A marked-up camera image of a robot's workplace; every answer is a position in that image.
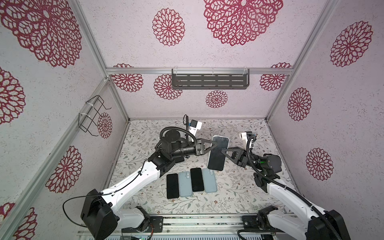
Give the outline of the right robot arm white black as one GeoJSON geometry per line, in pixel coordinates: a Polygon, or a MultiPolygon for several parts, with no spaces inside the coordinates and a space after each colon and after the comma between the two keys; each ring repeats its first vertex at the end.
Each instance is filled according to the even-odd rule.
{"type": "Polygon", "coordinates": [[[327,211],[307,200],[288,187],[279,177],[282,160],[277,155],[255,155],[251,150],[241,148],[223,149],[222,154],[239,167],[251,167],[256,186],[278,199],[288,209],[267,206],[257,215],[243,217],[242,233],[256,233],[265,239],[273,234],[285,233],[296,240],[349,240],[347,226],[341,214],[335,210],[327,211]]]}

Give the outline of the black phone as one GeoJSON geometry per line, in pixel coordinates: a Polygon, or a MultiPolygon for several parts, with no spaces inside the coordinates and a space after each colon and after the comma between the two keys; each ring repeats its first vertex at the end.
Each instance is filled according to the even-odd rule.
{"type": "Polygon", "coordinates": [[[177,199],[180,197],[178,174],[167,175],[167,199],[177,199]]]}

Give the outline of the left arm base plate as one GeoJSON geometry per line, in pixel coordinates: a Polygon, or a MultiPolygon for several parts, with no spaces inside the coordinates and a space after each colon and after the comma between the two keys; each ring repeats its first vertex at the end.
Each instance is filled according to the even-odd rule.
{"type": "Polygon", "coordinates": [[[150,217],[149,220],[144,222],[143,226],[138,228],[125,228],[122,229],[123,233],[161,233],[164,226],[164,217],[163,216],[154,216],[150,217]]]}

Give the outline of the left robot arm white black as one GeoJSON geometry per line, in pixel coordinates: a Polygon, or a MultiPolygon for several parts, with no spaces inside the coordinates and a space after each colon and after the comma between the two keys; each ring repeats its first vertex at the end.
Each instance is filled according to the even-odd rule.
{"type": "Polygon", "coordinates": [[[177,159],[205,155],[217,146],[217,142],[197,139],[183,128],[162,129],[154,153],[138,170],[101,192],[93,189],[85,196],[81,219],[86,228],[96,240],[104,240],[116,230],[131,228],[144,232],[150,225],[149,214],[142,207],[123,210],[123,205],[171,170],[177,159]]]}

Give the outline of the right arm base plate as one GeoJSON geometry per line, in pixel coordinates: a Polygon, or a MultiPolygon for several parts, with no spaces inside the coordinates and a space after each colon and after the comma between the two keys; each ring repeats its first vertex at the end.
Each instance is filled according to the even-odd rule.
{"type": "Polygon", "coordinates": [[[266,231],[270,229],[266,220],[259,215],[242,216],[242,222],[245,230],[266,231]]]}

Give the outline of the light blue phone case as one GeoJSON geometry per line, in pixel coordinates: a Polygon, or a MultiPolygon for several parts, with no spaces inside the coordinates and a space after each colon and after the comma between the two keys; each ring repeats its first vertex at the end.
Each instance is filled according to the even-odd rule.
{"type": "Polygon", "coordinates": [[[215,172],[210,169],[202,169],[204,188],[206,193],[215,193],[218,190],[215,172]]]}
{"type": "Polygon", "coordinates": [[[193,195],[191,174],[189,171],[178,173],[180,197],[190,197],[193,195]]]}

